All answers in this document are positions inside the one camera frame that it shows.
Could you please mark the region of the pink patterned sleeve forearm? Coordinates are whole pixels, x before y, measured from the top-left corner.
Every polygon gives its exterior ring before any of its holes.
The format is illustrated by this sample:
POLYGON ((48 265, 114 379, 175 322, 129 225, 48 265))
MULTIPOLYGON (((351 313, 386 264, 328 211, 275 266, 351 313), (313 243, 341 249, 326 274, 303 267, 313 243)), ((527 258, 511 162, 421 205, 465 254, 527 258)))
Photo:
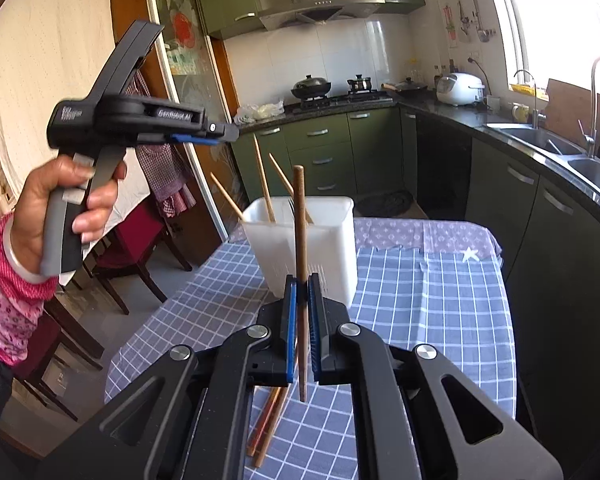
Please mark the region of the pink patterned sleeve forearm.
POLYGON ((58 277, 31 273, 12 249, 12 217, 0 220, 0 361, 14 366, 27 359, 28 341, 44 304, 56 292, 58 277))

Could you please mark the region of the left hand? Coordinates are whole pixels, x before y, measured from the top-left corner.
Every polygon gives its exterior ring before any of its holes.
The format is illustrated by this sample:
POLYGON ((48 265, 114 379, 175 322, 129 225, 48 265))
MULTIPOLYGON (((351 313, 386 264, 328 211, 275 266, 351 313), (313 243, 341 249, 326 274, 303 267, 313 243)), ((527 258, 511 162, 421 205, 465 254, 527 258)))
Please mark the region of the left hand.
POLYGON ((6 236, 23 269, 46 278, 76 270, 82 248, 104 234, 125 176, 119 154, 97 162, 59 155, 33 170, 6 236))

